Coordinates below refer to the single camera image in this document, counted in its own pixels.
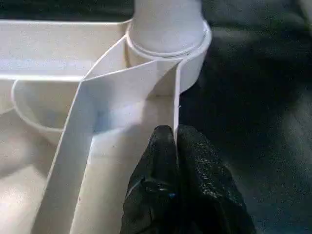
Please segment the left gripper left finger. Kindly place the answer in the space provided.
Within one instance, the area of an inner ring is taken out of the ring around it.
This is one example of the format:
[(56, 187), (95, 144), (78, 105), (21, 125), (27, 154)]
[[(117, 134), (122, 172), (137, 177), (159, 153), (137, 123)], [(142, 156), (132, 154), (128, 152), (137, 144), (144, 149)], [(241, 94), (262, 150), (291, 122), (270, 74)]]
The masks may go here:
[(157, 126), (128, 183), (120, 233), (172, 234), (179, 210), (176, 145), (171, 127)]

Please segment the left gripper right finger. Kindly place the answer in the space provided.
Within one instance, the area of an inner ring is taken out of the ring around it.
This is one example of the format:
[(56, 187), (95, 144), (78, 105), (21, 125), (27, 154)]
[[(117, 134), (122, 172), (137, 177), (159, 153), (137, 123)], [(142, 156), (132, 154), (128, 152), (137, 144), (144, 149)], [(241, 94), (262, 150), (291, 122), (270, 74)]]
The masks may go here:
[(192, 234), (252, 234), (253, 221), (231, 172), (214, 146), (196, 128), (177, 132), (188, 232)]

